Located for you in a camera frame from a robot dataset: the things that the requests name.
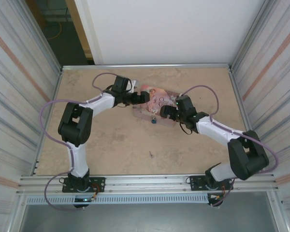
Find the floor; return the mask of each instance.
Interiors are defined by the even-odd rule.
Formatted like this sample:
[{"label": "floor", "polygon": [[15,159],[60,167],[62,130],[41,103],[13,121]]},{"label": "floor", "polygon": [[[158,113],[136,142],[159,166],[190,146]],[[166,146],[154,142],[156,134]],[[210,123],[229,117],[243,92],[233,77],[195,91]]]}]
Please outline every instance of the floor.
[{"label": "floor", "polygon": [[26,208],[21,232],[277,232],[266,193],[231,193],[218,208],[198,203],[90,205],[66,213]]},{"label": "floor", "polygon": [[[212,87],[220,99],[216,120],[244,130],[228,71],[225,68],[198,69],[118,69],[64,71],[58,99],[84,101],[98,95],[91,87],[97,74],[113,72],[143,84],[184,92],[198,84]],[[114,76],[97,79],[96,85],[106,88]],[[216,101],[207,89],[189,93],[197,111],[213,112]],[[56,104],[48,132],[61,140],[57,130],[65,103]],[[229,161],[227,148],[199,134],[186,135],[179,125],[169,128],[135,118],[131,106],[115,107],[93,119],[87,142],[87,163],[91,174],[190,174],[203,173],[209,167]],[[37,175],[54,175],[69,168],[66,147],[46,139]]]}]

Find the doorway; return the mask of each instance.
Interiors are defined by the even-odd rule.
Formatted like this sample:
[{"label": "doorway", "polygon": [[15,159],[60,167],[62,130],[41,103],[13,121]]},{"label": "doorway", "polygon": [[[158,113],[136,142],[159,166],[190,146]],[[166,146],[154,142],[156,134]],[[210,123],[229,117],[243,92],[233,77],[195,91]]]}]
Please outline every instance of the doorway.
[{"label": "doorway", "polygon": [[74,0],[26,0],[61,66],[94,61]]}]

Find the cable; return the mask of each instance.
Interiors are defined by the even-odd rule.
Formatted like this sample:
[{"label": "cable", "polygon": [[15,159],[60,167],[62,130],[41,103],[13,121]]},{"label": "cable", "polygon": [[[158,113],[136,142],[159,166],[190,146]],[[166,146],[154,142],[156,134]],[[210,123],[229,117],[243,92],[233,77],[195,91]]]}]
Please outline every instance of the cable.
[{"label": "cable", "polygon": [[224,201],[224,199],[227,198],[227,196],[229,195],[229,193],[231,192],[231,190],[232,190],[232,188],[233,188],[234,182],[235,182],[235,179],[233,179],[233,181],[232,181],[232,183],[231,183],[231,185],[230,185],[230,189],[229,189],[229,191],[226,193],[226,195],[224,195],[223,198],[222,198],[219,202],[216,202],[215,204],[212,204],[212,205],[211,205],[212,207],[214,207],[214,206],[220,204],[221,202]]},{"label": "cable", "polygon": [[186,178],[185,183],[190,185],[190,183],[187,183],[187,180],[188,180],[189,178],[190,178],[190,176],[188,176],[188,177]]},{"label": "cable", "polygon": [[95,83],[96,79],[97,79],[99,76],[106,75],[106,74],[114,75],[114,76],[118,76],[117,74],[112,73],[112,72],[104,72],[104,73],[102,72],[102,73],[100,73],[99,75],[96,75],[96,77],[93,78],[92,83],[91,83],[92,87],[94,87],[95,89],[98,89],[98,90],[101,92],[101,95],[103,94],[103,90],[102,90],[101,88],[95,86],[94,83]]},{"label": "cable", "polygon": [[91,183],[91,186],[92,186],[92,188],[94,188],[94,186],[96,186],[96,188],[97,188],[96,194],[98,194],[100,192],[100,187],[97,183]]},{"label": "cable", "polygon": [[89,101],[85,101],[85,102],[81,102],[81,101],[73,101],[73,100],[69,100],[69,99],[58,99],[58,100],[53,100],[53,101],[49,101],[48,103],[46,103],[46,104],[41,108],[41,110],[40,110],[40,113],[39,113],[39,124],[40,124],[40,127],[41,127],[42,131],[43,131],[44,134],[46,135],[46,137],[49,138],[50,140],[56,142],[56,143],[59,143],[59,144],[62,144],[62,145],[64,145],[64,146],[66,146],[66,147],[70,150],[70,156],[71,156],[71,169],[70,169],[69,171],[67,171],[67,172],[59,173],[59,174],[53,176],[52,178],[50,178],[49,181],[47,182],[47,184],[45,185],[45,188],[44,188],[44,198],[45,198],[45,201],[47,202],[47,204],[48,204],[50,207],[52,207],[52,208],[54,208],[54,209],[56,209],[56,210],[72,212],[72,211],[80,210],[80,209],[82,209],[82,208],[78,208],[78,209],[61,209],[61,208],[57,208],[57,207],[55,207],[54,205],[52,205],[52,204],[50,203],[50,201],[47,199],[46,192],[47,192],[47,187],[49,186],[50,182],[51,182],[52,180],[54,180],[56,177],[58,177],[58,176],[61,176],[61,175],[67,175],[67,174],[69,174],[69,173],[71,173],[71,172],[73,171],[73,169],[74,169],[74,154],[73,154],[73,151],[72,151],[72,148],[71,148],[70,145],[68,145],[67,143],[65,143],[65,142],[63,142],[63,141],[60,141],[60,140],[55,139],[54,137],[52,137],[52,136],[51,136],[51,135],[46,131],[46,129],[45,129],[44,125],[43,125],[43,122],[42,122],[43,111],[44,111],[44,109],[45,109],[47,106],[49,106],[49,105],[51,105],[51,104],[54,104],[54,103],[57,103],[57,102],[72,102],[72,103],[76,103],[76,104],[88,104],[88,103],[92,103],[92,102],[95,102],[95,101],[101,99],[101,98],[102,98],[102,95],[103,95],[103,91],[102,91],[102,89],[100,89],[99,87],[94,86],[94,81],[97,79],[97,77],[99,77],[99,76],[101,76],[101,75],[104,75],[104,74],[112,74],[112,75],[116,75],[116,74],[111,73],[111,72],[104,72],[104,73],[100,73],[99,75],[97,75],[97,76],[93,79],[93,81],[92,81],[92,86],[93,86],[94,88],[97,88],[97,89],[99,89],[99,90],[101,91],[101,94],[100,94],[99,96],[95,97],[94,99],[91,99],[91,100],[89,100]]},{"label": "cable", "polygon": [[[55,15],[55,13],[49,7],[49,0],[46,0],[46,6],[47,6],[48,10],[57,18],[57,16]],[[57,22],[58,22],[59,27],[60,27],[60,30],[59,30],[58,34],[55,35],[54,37],[47,38],[47,40],[55,39],[55,38],[57,38],[62,33],[62,24],[60,23],[60,21],[58,20],[58,18],[57,18]]]},{"label": "cable", "polygon": [[106,89],[110,90],[111,87],[113,87],[113,85],[110,85],[110,86],[106,87]]},{"label": "cable", "polygon": [[64,178],[63,178],[63,177],[59,178],[59,180],[58,180],[58,181],[59,181],[59,183],[61,183],[61,184],[64,184]]},{"label": "cable", "polygon": [[226,187],[224,184],[221,185],[221,189],[222,189],[222,195],[224,196],[224,194],[226,193]]},{"label": "cable", "polygon": [[191,91],[192,89],[197,88],[197,87],[204,87],[204,88],[209,89],[210,91],[212,91],[212,93],[214,94],[214,96],[215,96],[215,98],[216,98],[216,102],[217,102],[217,108],[216,108],[216,111],[213,112],[213,113],[211,113],[211,114],[209,115],[210,121],[212,122],[213,125],[215,125],[216,127],[220,128],[220,129],[223,129],[224,131],[227,131],[227,132],[229,132],[229,133],[233,133],[233,134],[235,134],[235,135],[238,135],[238,136],[240,136],[240,137],[243,137],[243,138],[245,138],[245,139],[248,139],[248,140],[250,140],[250,141],[253,141],[253,142],[256,143],[256,144],[259,144],[260,146],[263,146],[264,148],[266,148],[266,149],[267,149],[267,150],[268,150],[268,151],[273,155],[273,157],[275,158],[275,165],[274,165],[272,168],[270,168],[270,169],[268,169],[268,170],[266,170],[266,171],[260,171],[260,172],[258,172],[258,173],[269,173],[269,172],[273,171],[274,169],[276,169],[276,167],[277,167],[278,164],[279,164],[278,156],[277,156],[277,154],[275,153],[275,151],[273,151],[273,150],[272,150],[268,145],[266,145],[266,144],[264,144],[264,143],[262,143],[262,142],[260,142],[260,141],[258,141],[258,140],[256,140],[256,139],[254,139],[254,138],[251,138],[251,137],[249,137],[249,136],[247,136],[247,135],[240,134],[240,133],[237,133],[237,132],[235,132],[235,131],[232,131],[232,130],[230,130],[230,129],[228,129],[228,128],[225,128],[225,127],[223,127],[222,125],[219,125],[219,124],[217,124],[216,122],[213,121],[213,116],[214,116],[215,114],[217,114],[217,112],[218,112],[218,110],[219,110],[219,99],[218,99],[218,96],[217,96],[216,92],[215,92],[211,87],[209,87],[209,86],[205,86],[205,85],[194,86],[194,87],[191,87],[190,89],[188,89],[188,90],[187,90],[186,92],[184,92],[182,95],[187,94],[189,91]]},{"label": "cable", "polygon": [[119,108],[126,108],[127,106],[125,105],[125,106],[119,106],[119,105],[117,105],[117,107],[119,107]]},{"label": "cable", "polygon": [[190,134],[188,134],[187,131],[184,130],[184,128],[183,128],[181,122],[179,123],[179,126],[180,126],[180,128],[182,129],[182,131],[183,131],[184,133],[186,133],[187,135],[191,135],[191,134],[192,134],[192,130],[190,130]]}]

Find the metal grate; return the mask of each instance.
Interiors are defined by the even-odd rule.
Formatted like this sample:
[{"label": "metal grate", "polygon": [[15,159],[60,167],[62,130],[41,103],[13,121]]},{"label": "metal grate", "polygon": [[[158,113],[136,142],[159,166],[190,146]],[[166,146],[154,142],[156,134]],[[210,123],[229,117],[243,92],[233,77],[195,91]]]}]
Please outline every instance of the metal grate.
[{"label": "metal grate", "polygon": [[[75,203],[75,196],[50,196],[52,204],[208,203],[207,193],[98,195],[93,202]],[[27,204],[47,204],[44,196],[30,196]]]}]

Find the white backdrop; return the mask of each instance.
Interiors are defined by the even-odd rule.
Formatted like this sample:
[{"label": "white backdrop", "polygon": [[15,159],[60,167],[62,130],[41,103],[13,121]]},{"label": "white backdrop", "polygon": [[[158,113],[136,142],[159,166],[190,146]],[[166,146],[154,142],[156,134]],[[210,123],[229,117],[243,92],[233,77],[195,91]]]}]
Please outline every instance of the white backdrop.
[{"label": "white backdrop", "polygon": [[96,64],[230,63],[264,0],[76,0]]}]

